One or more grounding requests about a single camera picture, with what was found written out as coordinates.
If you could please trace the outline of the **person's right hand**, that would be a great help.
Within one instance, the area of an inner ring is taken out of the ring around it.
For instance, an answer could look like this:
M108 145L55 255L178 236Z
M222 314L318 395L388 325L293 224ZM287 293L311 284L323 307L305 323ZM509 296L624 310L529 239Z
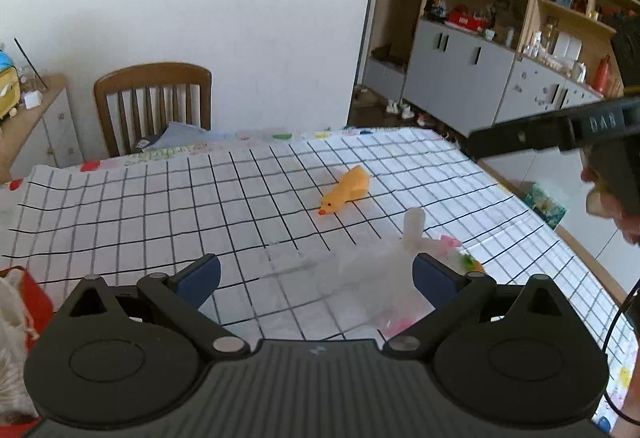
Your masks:
M627 214L622 203L615 195L604 189L599 189L600 177L590 167L585 167L580 175L583 182L592 182L596 186L589 191L586 198L586 211L592 216L612 219L616 227L623 233L625 241L631 245L639 244L640 218L638 215Z

